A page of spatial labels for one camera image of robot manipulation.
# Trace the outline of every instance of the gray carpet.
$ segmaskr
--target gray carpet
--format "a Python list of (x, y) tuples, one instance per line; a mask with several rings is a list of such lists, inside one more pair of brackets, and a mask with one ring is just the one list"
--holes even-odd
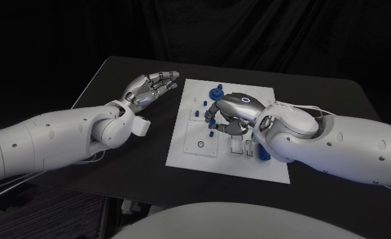
[(34, 185), (21, 207), (0, 211), (0, 238), (96, 238), (103, 197)]

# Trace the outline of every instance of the black curtain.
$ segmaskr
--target black curtain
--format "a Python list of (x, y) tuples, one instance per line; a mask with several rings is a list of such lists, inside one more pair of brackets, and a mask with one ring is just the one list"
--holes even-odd
[[(38, 106), (44, 100), (38, 112), (69, 108), (109, 55), (346, 77), (372, 88), (364, 73), (350, 69), (356, 57), (367, 56), (372, 66), (362, 64), (360, 69), (375, 72), (382, 89), (389, 88), (380, 59), (389, 57), (391, 21), (385, 12), (385, 21), (375, 21), (380, 2), (389, 4), (389, 0), (1, 0), (2, 97), (34, 98)], [(367, 18), (382, 36), (367, 34)], [(385, 39), (376, 45), (379, 37)], [(383, 102), (379, 91), (373, 99)]]

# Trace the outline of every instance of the white board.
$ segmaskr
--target white board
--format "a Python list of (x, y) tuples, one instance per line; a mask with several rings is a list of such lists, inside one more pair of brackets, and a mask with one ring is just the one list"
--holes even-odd
[[(203, 117), (213, 103), (209, 91), (217, 84), (223, 94), (245, 93), (265, 106), (274, 102), (272, 88), (186, 79), (165, 166), (288, 184), (287, 164), (274, 158), (259, 159), (256, 144), (249, 142), (252, 130), (242, 137), (230, 137), (207, 128)], [(216, 123), (226, 124), (220, 114)]]

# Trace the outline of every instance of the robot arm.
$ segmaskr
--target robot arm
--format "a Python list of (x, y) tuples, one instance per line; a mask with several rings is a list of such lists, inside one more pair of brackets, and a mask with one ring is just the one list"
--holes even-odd
[(223, 97), (209, 109), (212, 114), (206, 122), (214, 116), (217, 106), (222, 113), (229, 113), (229, 126), (236, 130), (227, 131), (227, 126), (213, 126), (219, 131), (237, 133), (235, 121), (230, 124), (232, 118), (245, 119), (248, 126), (253, 127), (252, 141), (262, 145), (278, 161), (288, 163), (298, 160), (317, 171), (347, 180), (391, 185), (388, 124), (336, 115), (313, 118), (301, 109), (279, 102), (256, 110), (252, 106), (261, 104), (249, 105), (250, 101), (256, 102), (249, 96), (232, 93)]
[(177, 72), (141, 75), (119, 101), (41, 114), (0, 130), (0, 179), (57, 169), (144, 136), (149, 121), (135, 113), (175, 88)]

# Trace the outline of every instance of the black table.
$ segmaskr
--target black table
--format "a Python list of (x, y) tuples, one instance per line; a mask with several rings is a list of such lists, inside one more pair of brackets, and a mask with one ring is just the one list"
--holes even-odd
[(210, 201), (265, 205), (320, 219), (366, 238), (391, 238), (391, 190), (382, 186), (323, 174), (300, 162), (288, 164), (289, 185), (165, 167), (186, 78), (271, 87), (282, 102), (377, 120), (359, 85), (340, 79), (109, 57), (73, 108), (105, 105), (139, 74), (171, 70), (180, 72), (178, 87), (139, 113), (151, 121), (147, 136), (131, 135), (99, 162), (46, 172), (31, 182), (167, 207)]

